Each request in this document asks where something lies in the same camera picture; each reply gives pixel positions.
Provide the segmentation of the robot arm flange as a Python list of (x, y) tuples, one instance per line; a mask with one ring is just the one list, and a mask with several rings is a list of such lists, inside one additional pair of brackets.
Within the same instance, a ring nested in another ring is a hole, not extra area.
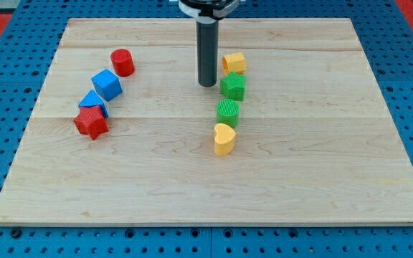
[(240, 2), (240, 0), (179, 0), (179, 8), (195, 19), (207, 17), (219, 20), (232, 13)]

